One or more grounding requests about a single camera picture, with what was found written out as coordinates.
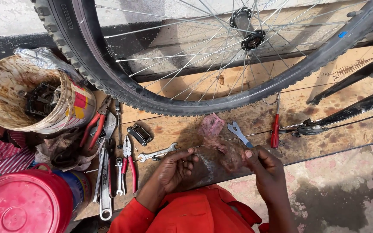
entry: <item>red sleeve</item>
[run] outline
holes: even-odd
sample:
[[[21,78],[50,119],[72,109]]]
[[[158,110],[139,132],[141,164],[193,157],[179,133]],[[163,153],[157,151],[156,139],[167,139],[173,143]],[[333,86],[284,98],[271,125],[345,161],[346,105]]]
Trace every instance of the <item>red sleeve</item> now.
[[[145,233],[155,218],[150,210],[133,198],[110,225],[109,233]]]

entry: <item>pliers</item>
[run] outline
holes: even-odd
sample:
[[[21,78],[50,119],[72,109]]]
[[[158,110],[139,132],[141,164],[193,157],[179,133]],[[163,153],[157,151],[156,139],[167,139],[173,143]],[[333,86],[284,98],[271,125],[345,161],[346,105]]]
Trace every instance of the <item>pliers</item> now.
[[[133,184],[133,193],[136,193],[136,169],[135,165],[133,164],[132,158],[132,144],[129,140],[129,137],[126,135],[123,141],[123,167],[122,167],[122,175],[126,173],[126,166],[129,161],[132,170],[132,184]]]
[[[109,113],[107,109],[111,103],[110,95],[106,96],[106,98],[101,102],[100,108],[97,110],[95,117],[90,121],[90,123],[86,126],[84,131],[83,139],[80,141],[80,147],[84,146],[87,141],[87,138],[90,135],[90,130],[97,125],[97,121],[99,121],[98,129],[102,129],[104,125],[104,121],[106,120],[106,115]],[[101,134],[101,130],[97,130],[96,133],[93,135],[93,138],[89,145],[89,151],[93,149],[93,146],[96,143],[96,140],[99,138]]]

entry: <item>red bucket lid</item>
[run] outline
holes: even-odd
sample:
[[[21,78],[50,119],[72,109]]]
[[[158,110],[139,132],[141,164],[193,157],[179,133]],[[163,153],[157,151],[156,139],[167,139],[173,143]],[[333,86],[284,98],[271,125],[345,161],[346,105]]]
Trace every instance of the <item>red bucket lid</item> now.
[[[58,191],[64,180],[58,178],[51,171],[37,169],[1,176],[0,232],[63,232],[72,206],[64,206],[59,200]]]

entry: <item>dirty bucket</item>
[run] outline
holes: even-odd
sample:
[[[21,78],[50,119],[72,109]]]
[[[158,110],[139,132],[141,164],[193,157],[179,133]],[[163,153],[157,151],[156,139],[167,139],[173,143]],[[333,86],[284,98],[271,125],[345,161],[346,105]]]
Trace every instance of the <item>dirty bucket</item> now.
[[[34,169],[39,165],[48,170]],[[82,172],[76,173],[78,178],[73,178],[71,172],[59,176],[46,164],[38,164],[33,169],[0,176],[0,233],[63,233],[79,214],[77,211],[89,203],[88,179]],[[78,189],[86,193],[82,197],[88,196],[85,202],[74,199]]]
[[[18,92],[31,92],[41,82],[54,87],[61,85],[61,95],[53,111],[39,121],[25,114],[27,100]],[[0,60],[0,126],[15,131],[51,134],[83,126],[90,122],[95,112],[93,93],[74,85],[64,72],[39,68],[18,55]]]

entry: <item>red screwdriver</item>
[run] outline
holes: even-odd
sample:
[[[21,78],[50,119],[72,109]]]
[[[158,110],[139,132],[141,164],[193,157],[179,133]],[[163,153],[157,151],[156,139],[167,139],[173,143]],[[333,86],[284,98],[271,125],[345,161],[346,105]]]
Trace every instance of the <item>red screwdriver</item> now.
[[[279,107],[280,107],[280,93],[277,93],[277,113],[276,113],[276,118],[274,119],[274,123],[273,123],[272,140],[270,142],[270,146],[274,149],[278,148],[278,129],[280,127],[280,124],[278,123]]]

